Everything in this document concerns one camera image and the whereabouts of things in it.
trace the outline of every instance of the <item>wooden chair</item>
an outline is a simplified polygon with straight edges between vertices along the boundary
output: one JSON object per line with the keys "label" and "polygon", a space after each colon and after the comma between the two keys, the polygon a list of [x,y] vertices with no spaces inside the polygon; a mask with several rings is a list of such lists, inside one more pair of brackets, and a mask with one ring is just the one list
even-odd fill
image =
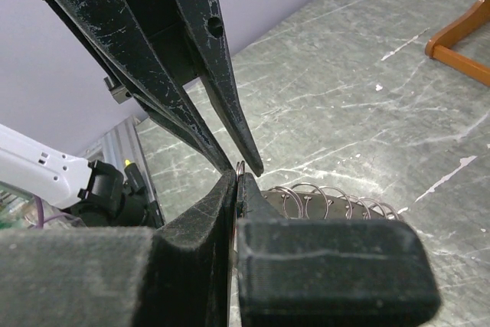
{"label": "wooden chair", "polygon": [[437,32],[427,43],[426,55],[490,87],[490,68],[451,50],[458,41],[490,21],[490,0],[478,0],[464,15]]}

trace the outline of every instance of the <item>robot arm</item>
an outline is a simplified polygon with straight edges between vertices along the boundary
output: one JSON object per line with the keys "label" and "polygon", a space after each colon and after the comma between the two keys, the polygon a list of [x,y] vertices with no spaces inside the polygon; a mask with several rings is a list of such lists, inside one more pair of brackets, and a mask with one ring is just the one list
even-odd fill
{"label": "robot arm", "polygon": [[43,198],[86,226],[161,227],[141,172],[129,163],[124,174],[96,160],[67,155],[0,125],[0,182]]}
{"label": "robot arm", "polygon": [[67,155],[0,125],[0,181],[64,210],[80,201],[92,169],[86,159]]}

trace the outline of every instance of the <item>gray marble surface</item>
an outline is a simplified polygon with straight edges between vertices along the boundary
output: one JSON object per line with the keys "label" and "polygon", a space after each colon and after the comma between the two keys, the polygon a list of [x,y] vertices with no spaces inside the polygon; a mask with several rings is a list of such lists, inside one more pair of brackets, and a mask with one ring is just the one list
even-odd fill
{"label": "gray marble surface", "polygon": [[[474,1],[315,0],[234,58],[259,186],[334,185],[402,211],[443,295],[436,327],[490,325],[490,89],[423,53]],[[460,47],[485,59],[485,35]],[[204,89],[189,94],[239,161]],[[171,220],[218,173],[150,121],[139,135]]]}

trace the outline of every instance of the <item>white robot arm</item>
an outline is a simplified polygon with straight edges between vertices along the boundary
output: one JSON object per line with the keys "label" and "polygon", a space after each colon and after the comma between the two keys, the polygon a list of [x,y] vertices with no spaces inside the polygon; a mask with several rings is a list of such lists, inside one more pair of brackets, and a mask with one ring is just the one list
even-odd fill
{"label": "white robot arm", "polygon": [[89,162],[45,146],[0,125],[0,181],[43,198],[61,210],[80,201]]}

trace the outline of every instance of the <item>wall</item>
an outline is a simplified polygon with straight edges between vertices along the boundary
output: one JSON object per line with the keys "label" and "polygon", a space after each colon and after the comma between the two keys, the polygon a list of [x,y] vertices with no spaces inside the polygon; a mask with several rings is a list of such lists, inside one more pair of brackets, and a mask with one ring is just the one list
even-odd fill
{"label": "wall", "polygon": [[[220,0],[232,53],[311,0]],[[104,72],[41,0],[0,0],[0,124],[77,153],[131,114]]]}

